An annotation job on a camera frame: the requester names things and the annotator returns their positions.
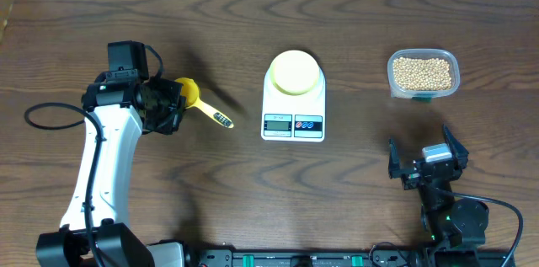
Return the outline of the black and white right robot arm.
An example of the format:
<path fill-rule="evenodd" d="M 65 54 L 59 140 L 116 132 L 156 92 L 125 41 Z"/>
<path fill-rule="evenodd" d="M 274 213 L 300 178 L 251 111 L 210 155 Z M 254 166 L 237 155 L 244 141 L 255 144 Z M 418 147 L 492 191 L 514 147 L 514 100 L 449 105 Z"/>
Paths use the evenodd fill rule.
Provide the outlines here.
<path fill-rule="evenodd" d="M 417 190 L 427 230 L 441 248 L 477 247 L 486 242 L 488 207 L 470 197 L 456 199 L 451 182 L 467 167 L 469 151 L 442 126 L 444 142 L 422 149 L 422 157 L 404 167 L 394 140 L 389 141 L 388 175 L 405 190 Z"/>

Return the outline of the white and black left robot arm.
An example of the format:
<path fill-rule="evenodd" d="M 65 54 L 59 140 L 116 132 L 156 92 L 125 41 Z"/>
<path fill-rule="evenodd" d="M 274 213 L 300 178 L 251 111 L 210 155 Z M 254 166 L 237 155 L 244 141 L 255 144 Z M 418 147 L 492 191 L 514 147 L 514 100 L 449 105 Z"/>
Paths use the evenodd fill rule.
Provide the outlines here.
<path fill-rule="evenodd" d="M 107 72 L 90 84 L 77 112 L 86 136 L 76 187 L 57 231 L 42 233 L 42 266 L 183 266 L 179 242 L 146 245 L 129 225 L 131 170 L 139 138 L 178 129 L 182 83 L 137 70 Z"/>

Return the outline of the yellow measuring scoop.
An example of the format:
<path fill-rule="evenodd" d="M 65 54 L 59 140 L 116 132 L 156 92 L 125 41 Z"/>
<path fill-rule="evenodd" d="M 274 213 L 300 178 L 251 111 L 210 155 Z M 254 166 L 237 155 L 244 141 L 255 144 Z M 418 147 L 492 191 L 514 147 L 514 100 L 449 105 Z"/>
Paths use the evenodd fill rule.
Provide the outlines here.
<path fill-rule="evenodd" d="M 177 78 L 175 82 L 182 84 L 180 95 L 186 98 L 186 109 L 199 109 L 202 113 L 214 120 L 217 124 L 227 129 L 232 129 L 234 127 L 233 121 L 228 116 L 226 116 L 220 110 L 205 103 L 200 98 L 200 88 L 193 79 L 187 77 L 180 77 Z"/>

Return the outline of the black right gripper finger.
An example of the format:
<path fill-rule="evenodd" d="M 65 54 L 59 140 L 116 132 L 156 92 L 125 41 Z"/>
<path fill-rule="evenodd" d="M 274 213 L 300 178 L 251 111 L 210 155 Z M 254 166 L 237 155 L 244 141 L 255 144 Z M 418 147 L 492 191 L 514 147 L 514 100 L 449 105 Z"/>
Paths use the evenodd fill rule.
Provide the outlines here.
<path fill-rule="evenodd" d="M 397 149 L 395 141 L 392 138 L 389 139 L 388 144 L 389 144 L 389 149 L 390 149 L 389 162 L 388 162 L 388 175 L 390 179 L 397 179 L 400 177 L 400 171 L 401 171 L 400 159 L 398 156 L 398 149 Z"/>
<path fill-rule="evenodd" d="M 444 139 L 450 148 L 453 159 L 459 168 L 466 168 L 468 163 L 469 151 L 453 136 L 446 125 L 442 126 Z"/>

